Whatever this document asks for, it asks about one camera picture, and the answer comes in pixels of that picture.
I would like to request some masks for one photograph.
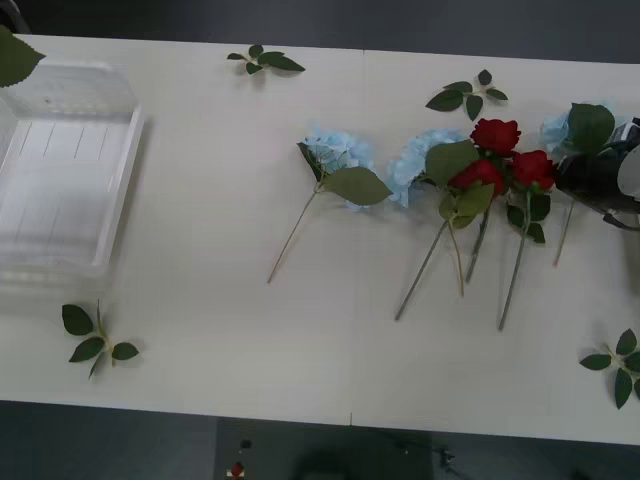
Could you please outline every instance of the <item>white table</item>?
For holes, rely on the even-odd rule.
[[[3,296],[0,398],[640,444],[637,399],[618,412],[605,376],[578,364],[638,326],[638,237],[579,208],[554,269],[561,195],[502,334],[518,239],[498,214],[464,301],[447,241],[401,323],[393,312],[439,225],[433,205],[354,214],[324,198],[266,284],[311,193],[295,147],[311,126],[365,136],[384,172],[426,128],[471,130],[462,111],[424,104],[487,68],[512,100],[484,116],[517,120],[533,148],[544,116],[571,101],[640,112],[639,66],[286,48],[307,72],[250,78],[225,60],[246,47],[27,40],[121,67],[149,116],[105,298],[113,340],[133,339],[142,355],[87,381],[88,365],[66,362],[77,341],[61,299]],[[476,231],[459,235],[465,264]],[[95,296],[75,295],[64,301]]]

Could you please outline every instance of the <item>light blue flower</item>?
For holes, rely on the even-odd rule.
[[[611,113],[613,110],[607,103],[599,103]],[[615,116],[616,128],[627,122],[625,117]],[[569,135],[569,111],[562,115],[550,116],[544,119],[540,126],[540,138],[545,149],[552,155],[554,162],[561,161],[565,156],[575,153],[569,142],[565,142]]]
[[[389,197],[403,207],[409,206],[409,187],[426,168],[427,152],[430,148],[442,143],[461,142],[464,137],[458,130],[451,128],[434,128],[409,140],[402,149],[400,158],[389,163],[387,187],[393,192]]]
[[[378,175],[373,163],[371,145],[349,133],[314,129],[312,135],[305,137],[304,143],[327,173],[333,173],[340,168],[364,167]],[[362,208],[349,201],[347,206],[353,211]]]

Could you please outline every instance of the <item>red rose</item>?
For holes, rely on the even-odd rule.
[[[543,190],[549,190],[555,182],[553,178],[553,162],[542,150],[529,153],[516,153],[513,159],[513,176],[525,187],[533,182]]]
[[[491,150],[501,157],[511,157],[512,150],[520,140],[520,132],[514,120],[503,122],[481,118],[471,138],[479,147]]]
[[[453,177],[449,181],[449,185],[459,188],[460,190],[466,190],[478,180],[482,182],[482,185],[494,185],[494,198],[500,195],[504,190],[502,173],[486,158],[481,158],[480,160],[473,162],[462,172]]]

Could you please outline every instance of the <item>leaf sprig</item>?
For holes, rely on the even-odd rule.
[[[605,344],[604,353],[595,353],[580,361],[580,365],[594,371],[605,370],[612,364],[618,368],[614,387],[618,409],[627,403],[634,389],[640,399],[640,351],[637,347],[638,340],[629,329],[618,340],[615,353]]]
[[[442,87],[444,91],[429,100],[427,108],[438,112],[452,112],[465,103],[466,99],[467,115],[472,121],[475,121],[484,105],[481,95],[497,101],[506,102],[509,100],[504,92],[491,85],[492,81],[493,76],[487,70],[482,70],[478,74],[479,90],[474,91],[473,85],[467,81],[451,83]]]
[[[246,62],[245,68],[249,75],[259,72],[267,67],[285,70],[287,72],[304,72],[302,65],[291,60],[282,52],[265,52],[262,45],[252,45],[248,55],[241,53],[230,53],[227,60],[243,60]]]
[[[89,317],[87,312],[77,305],[63,305],[62,320],[64,322],[65,330],[71,335],[84,337],[96,330],[91,317]],[[111,343],[111,340],[105,332],[104,324],[100,316],[99,302],[96,312],[96,320],[98,324],[97,335],[87,338],[81,342],[69,359],[69,362],[71,363],[78,363],[91,360],[97,356],[91,370],[89,371],[89,378],[91,378],[91,376],[96,372],[96,369],[104,359],[105,354],[109,354],[111,356],[111,366],[115,366],[116,360],[130,360],[139,353],[138,349],[129,342],[122,342],[117,345],[113,345]]]
[[[9,87],[26,79],[43,58],[44,55],[0,25],[0,87]]]

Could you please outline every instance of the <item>black object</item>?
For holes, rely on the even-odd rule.
[[[623,194],[618,186],[618,172],[631,150],[640,145],[640,120],[617,129],[613,142],[605,145],[595,157],[579,154],[568,156],[558,167],[556,186],[580,203],[601,213],[603,220],[624,230],[640,231],[625,224],[618,213],[640,214],[640,202]]]

